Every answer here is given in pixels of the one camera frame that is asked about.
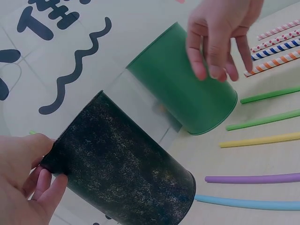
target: drinking straw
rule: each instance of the drinking straw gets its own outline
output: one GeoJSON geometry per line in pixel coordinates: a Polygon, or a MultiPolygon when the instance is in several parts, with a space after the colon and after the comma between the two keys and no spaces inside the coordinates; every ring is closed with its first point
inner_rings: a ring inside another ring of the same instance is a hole
{"type": "Polygon", "coordinates": [[[266,47],[269,47],[269,46],[272,46],[272,45],[275,45],[275,44],[278,44],[280,42],[283,42],[285,40],[288,40],[288,39],[291,39],[291,38],[294,38],[296,36],[299,36],[300,35],[300,30],[294,30],[294,31],[291,31],[289,33],[286,33],[286,34],[283,34],[281,36],[278,36],[268,42],[263,42],[262,44],[259,44],[255,47],[252,47],[250,48],[250,51],[255,53],[255,52],[258,52],[266,47]]]}
{"type": "Polygon", "coordinates": [[[260,40],[263,40],[263,39],[265,39],[265,38],[267,38],[267,37],[270,37],[270,36],[272,36],[272,35],[274,35],[274,34],[277,34],[277,33],[279,33],[279,32],[282,32],[282,31],[284,31],[284,30],[287,30],[287,29],[289,29],[289,28],[292,28],[292,27],[294,27],[294,26],[297,26],[297,25],[299,25],[300,24],[300,20],[298,19],[298,20],[294,20],[294,21],[291,21],[291,22],[288,22],[287,24],[284,24],[284,25],[282,25],[282,26],[280,26],[280,27],[276,27],[276,28],[274,28],[274,29],[272,29],[272,30],[269,30],[269,31],[267,31],[267,32],[265,32],[265,33],[263,33],[263,34],[260,34],[260,35],[258,35],[257,36],[257,39],[260,41],[260,40]]]}
{"type": "Polygon", "coordinates": [[[217,184],[275,184],[300,182],[300,173],[264,176],[207,176],[205,181],[217,184]]]}
{"type": "Polygon", "coordinates": [[[244,75],[246,77],[249,77],[249,76],[258,74],[262,71],[271,69],[273,67],[277,67],[281,64],[285,64],[285,63],[290,62],[292,60],[298,59],[299,57],[300,57],[300,50],[297,50],[297,51],[291,52],[287,55],[281,56],[281,57],[279,57],[275,60],[270,60],[270,61],[265,62],[265,63],[263,63],[259,66],[256,66],[251,72],[245,71],[244,75]]]}
{"type": "Polygon", "coordinates": [[[229,130],[248,128],[248,127],[257,126],[257,125],[261,125],[261,124],[272,123],[272,122],[276,122],[276,121],[280,121],[280,120],[286,120],[286,119],[297,117],[297,116],[300,116],[300,109],[289,111],[289,112],[284,112],[284,113],[280,113],[280,114],[276,114],[276,115],[272,115],[272,116],[267,116],[267,117],[263,117],[263,118],[258,118],[258,119],[254,119],[254,120],[249,120],[244,123],[229,125],[226,127],[226,130],[229,131],[229,130]]]}
{"type": "Polygon", "coordinates": [[[242,104],[246,104],[246,103],[250,103],[250,102],[264,100],[264,99],[267,99],[267,98],[274,98],[274,97],[281,96],[281,95],[295,93],[297,91],[300,91],[300,86],[299,87],[282,89],[282,90],[271,91],[271,92],[263,93],[263,94],[260,94],[260,95],[250,96],[250,97],[241,99],[240,102],[242,104]]]}
{"type": "Polygon", "coordinates": [[[254,200],[218,198],[218,197],[206,196],[206,195],[196,195],[195,200],[203,203],[254,209],[254,210],[300,211],[300,202],[254,201],[254,200]]]}
{"type": "Polygon", "coordinates": [[[300,39],[289,41],[289,42],[283,43],[281,45],[277,45],[276,47],[269,48],[267,50],[263,50],[262,52],[255,53],[255,54],[251,55],[251,59],[252,59],[252,61],[256,61],[256,60],[265,58],[267,56],[270,56],[270,55],[273,55],[273,54],[276,54],[279,52],[283,52],[287,49],[297,47],[299,45],[300,45],[300,39]]]}
{"type": "Polygon", "coordinates": [[[287,142],[287,141],[294,141],[299,139],[300,139],[300,132],[297,132],[297,133],[290,133],[284,135],[245,139],[239,141],[221,142],[219,146],[221,148],[230,148],[230,147],[248,146],[248,145],[256,145],[256,144],[287,142]]]}

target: striped straw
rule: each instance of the striped straw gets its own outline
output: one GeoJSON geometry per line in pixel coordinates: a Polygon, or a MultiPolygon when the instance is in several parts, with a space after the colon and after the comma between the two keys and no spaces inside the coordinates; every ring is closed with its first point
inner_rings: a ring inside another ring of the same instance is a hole
{"type": "Polygon", "coordinates": [[[250,51],[253,52],[253,53],[255,53],[255,52],[258,52],[258,51],[260,51],[262,49],[265,49],[265,48],[267,48],[269,46],[278,44],[280,42],[283,42],[285,40],[294,38],[294,37],[299,36],[299,35],[300,35],[300,29],[299,30],[294,30],[292,32],[289,32],[289,33],[283,34],[283,35],[281,35],[281,36],[279,36],[277,38],[274,38],[274,39],[272,39],[272,40],[270,40],[268,42],[264,42],[264,43],[262,43],[260,45],[252,47],[252,48],[250,48],[250,51]]]}
{"type": "Polygon", "coordinates": [[[293,40],[293,41],[283,43],[281,45],[277,45],[277,46],[275,46],[273,48],[269,48],[267,50],[263,50],[262,52],[255,53],[255,54],[251,55],[251,59],[252,59],[252,61],[256,61],[256,60],[262,59],[264,57],[267,57],[267,56],[270,56],[270,55],[273,55],[273,54],[276,54],[279,52],[283,52],[287,49],[297,47],[299,45],[300,45],[300,38],[293,40]]]}
{"type": "Polygon", "coordinates": [[[273,67],[276,67],[276,66],[279,66],[281,64],[285,64],[289,61],[292,61],[292,60],[295,60],[295,59],[298,59],[300,58],[300,50],[297,50],[297,51],[294,51],[292,53],[289,53],[287,55],[284,55],[284,56],[281,56],[275,60],[271,60],[269,62],[265,62],[257,67],[255,67],[250,73],[245,71],[244,72],[244,75],[246,77],[249,77],[249,76],[252,76],[254,74],[258,74],[262,71],[265,71],[267,69],[271,69],[273,67]]]}
{"type": "Polygon", "coordinates": [[[269,30],[269,31],[267,31],[267,32],[265,32],[265,33],[263,33],[261,35],[258,35],[257,39],[260,41],[260,40],[265,39],[265,38],[267,38],[269,36],[272,36],[274,34],[277,34],[279,32],[287,30],[287,29],[289,29],[291,27],[297,26],[299,24],[300,24],[300,20],[294,20],[294,21],[289,22],[289,23],[287,23],[285,25],[282,25],[280,27],[276,27],[275,29],[269,30]]]}

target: dark green sparkly cup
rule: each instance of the dark green sparkly cup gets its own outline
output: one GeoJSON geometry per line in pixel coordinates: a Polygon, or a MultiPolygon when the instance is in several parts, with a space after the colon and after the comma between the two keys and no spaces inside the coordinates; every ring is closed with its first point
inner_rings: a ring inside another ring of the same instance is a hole
{"type": "Polygon", "coordinates": [[[178,225],[195,197],[193,175],[105,93],[55,142],[41,165],[122,225],[178,225]]]}

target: orange striped straw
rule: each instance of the orange striped straw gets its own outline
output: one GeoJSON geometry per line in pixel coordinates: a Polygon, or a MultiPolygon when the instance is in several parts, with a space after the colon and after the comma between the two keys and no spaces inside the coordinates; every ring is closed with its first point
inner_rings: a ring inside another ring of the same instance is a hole
{"type": "Polygon", "coordinates": [[[254,74],[258,74],[262,71],[271,69],[273,67],[277,67],[279,65],[285,64],[287,62],[293,61],[295,59],[300,58],[300,50],[294,51],[292,53],[281,56],[275,60],[270,60],[269,62],[265,62],[257,67],[255,67],[251,72],[244,72],[246,77],[252,76],[254,74]]]}

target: purple straw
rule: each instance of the purple straw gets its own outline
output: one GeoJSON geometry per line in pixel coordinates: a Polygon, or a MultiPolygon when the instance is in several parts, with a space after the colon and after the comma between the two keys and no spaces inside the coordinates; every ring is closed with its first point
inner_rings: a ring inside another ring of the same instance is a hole
{"type": "Polygon", "coordinates": [[[218,184],[274,184],[299,182],[300,173],[264,175],[264,176],[247,176],[247,177],[205,177],[208,183],[218,184]]]}

